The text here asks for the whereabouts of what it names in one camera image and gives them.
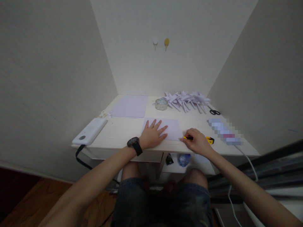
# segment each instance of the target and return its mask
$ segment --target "finger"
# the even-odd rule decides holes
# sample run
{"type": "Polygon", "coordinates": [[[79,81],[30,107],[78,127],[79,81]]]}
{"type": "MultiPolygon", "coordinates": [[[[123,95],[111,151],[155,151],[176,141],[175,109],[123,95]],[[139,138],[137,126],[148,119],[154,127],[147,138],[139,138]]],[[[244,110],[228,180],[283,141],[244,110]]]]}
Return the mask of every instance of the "finger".
{"type": "Polygon", "coordinates": [[[184,138],[181,138],[180,141],[183,142],[183,143],[185,143],[188,148],[190,147],[190,144],[192,143],[188,139],[184,139],[184,138]]]}
{"type": "Polygon", "coordinates": [[[145,129],[146,129],[146,128],[148,128],[148,120],[147,120],[147,122],[146,122],[146,124],[145,124],[145,129]]]}
{"type": "Polygon", "coordinates": [[[153,128],[155,126],[157,119],[154,119],[154,121],[152,122],[152,124],[149,126],[149,128],[153,128]]]}
{"type": "Polygon", "coordinates": [[[155,125],[155,129],[158,129],[159,128],[159,126],[160,126],[160,124],[161,124],[161,122],[162,122],[162,120],[159,120],[159,122],[155,125]]]}
{"type": "Polygon", "coordinates": [[[167,133],[159,137],[160,142],[162,142],[167,137],[167,133]]]}
{"type": "Polygon", "coordinates": [[[194,131],[193,128],[188,129],[185,133],[185,136],[195,136],[197,133],[194,131]]]}
{"type": "Polygon", "coordinates": [[[160,128],[160,129],[158,130],[158,134],[160,135],[162,132],[164,132],[165,129],[167,129],[167,127],[168,127],[168,125],[164,126],[163,128],[160,128]]]}
{"type": "Polygon", "coordinates": [[[192,129],[195,133],[199,133],[200,131],[198,129],[192,129]]]}

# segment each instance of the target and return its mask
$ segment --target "scissors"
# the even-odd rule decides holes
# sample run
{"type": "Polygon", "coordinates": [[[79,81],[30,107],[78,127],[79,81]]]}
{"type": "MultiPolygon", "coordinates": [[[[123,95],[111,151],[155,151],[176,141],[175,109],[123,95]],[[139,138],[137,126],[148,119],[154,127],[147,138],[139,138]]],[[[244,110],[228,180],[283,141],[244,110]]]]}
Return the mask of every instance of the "scissors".
{"type": "Polygon", "coordinates": [[[209,112],[210,112],[212,115],[221,115],[221,113],[220,113],[219,111],[213,110],[213,109],[210,108],[209,106],[208,106],[208,108],[210,109],[209,112]]]}

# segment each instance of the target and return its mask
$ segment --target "left hand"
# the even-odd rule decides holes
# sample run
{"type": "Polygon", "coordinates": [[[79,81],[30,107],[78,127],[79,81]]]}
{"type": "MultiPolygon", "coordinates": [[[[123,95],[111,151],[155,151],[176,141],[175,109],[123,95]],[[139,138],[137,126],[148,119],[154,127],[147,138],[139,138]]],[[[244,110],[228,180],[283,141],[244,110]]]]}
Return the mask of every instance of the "left hand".
{"type": "Polygon", "coordinates": [[[147,149],[147,148],[154,148],[158,146],[166,137],[167,133],[160,136],[162,132],[164,132],[165,129],[167,129],[167,125],[163,128],[159,129],[159,126],[161,124],[161,120],[155,125],[156,119],[152,122],[152,124],[148,127],[149,123],[146,122],[145,128],[142,132],[142,135],[139,137],[139,144],[141,146],[141,149],[147,149]]]}

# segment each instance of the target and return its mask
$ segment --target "shelf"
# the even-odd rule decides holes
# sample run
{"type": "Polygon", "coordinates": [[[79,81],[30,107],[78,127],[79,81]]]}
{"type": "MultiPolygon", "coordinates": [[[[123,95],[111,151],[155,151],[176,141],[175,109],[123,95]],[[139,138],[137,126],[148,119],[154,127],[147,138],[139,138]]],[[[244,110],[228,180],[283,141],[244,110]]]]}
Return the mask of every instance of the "shelf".
{"type": "Polygon", "coordinates": [[[162,172],[187,173],[189,170],[197,168],[201,170],[205,175],[215,175],[215,171],[211,163],[208,160],[199,161],[194,154],[191,155],[190,162],[186,167],[182,167],[178,164],[178,154],[171,154],[171,157],[174,163],[169,166],[165,163],[162,172]]]}

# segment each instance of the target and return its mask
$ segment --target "paper sheet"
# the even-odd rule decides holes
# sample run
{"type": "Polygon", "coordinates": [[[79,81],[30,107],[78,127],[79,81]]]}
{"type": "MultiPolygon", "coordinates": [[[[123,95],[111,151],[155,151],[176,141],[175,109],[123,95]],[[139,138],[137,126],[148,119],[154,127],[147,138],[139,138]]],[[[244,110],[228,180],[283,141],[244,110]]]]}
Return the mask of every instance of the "paper sheet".
{"type": "MultiPolygon", "coordinates": [[[[142,131],[145,127],[145,124],[146,124],[147,120],[149,121],[149,126],[150,126],[152,124],[152,122],[154,121],[154,118],[145,118],[144,119],[144,124],[143,124],[143,127],[142,127],[142,131]]],[[[162,133],[162,134],[167,133],[167,137],[165,138],[165,140],[177,140],[177,141],[179,141],[179,138],[183,137],[183,134],[182,134],[182,132],[180,130],[180,127],[179,127],[178,120],[175,120],[175,119],[157,119],[156,123],[158,123],[160,120],[162,120],[162,122],[161,122],[161,125],[159,126],[159,129],[168,125],[167,129],[162,133]]]]}
{"type": "Polygon", "coordinates": [[[205,98],[203,94],[200,94],[197,91],[192,92],[191,94],[188,94],[185,91],[177,92],[174,95],[170,94],[169,92],[164,92],[165,97],[168,101],[168,105],[170,107],[175,107],[177,110],[181,111],[181,109],[184,110],[185,113],[190,111],[189,103],[193,106],[194,109],[196,109],[195,105],[197,106],[197,109],[199,112],[205,113],[204,106],[207,106],[210,102],[209,98],[205,98]]]}
{"type": "Polygon", "coordinates": [[[113,117],[145,117],[147,96],[125,95],[113,107],[113,117]]]}

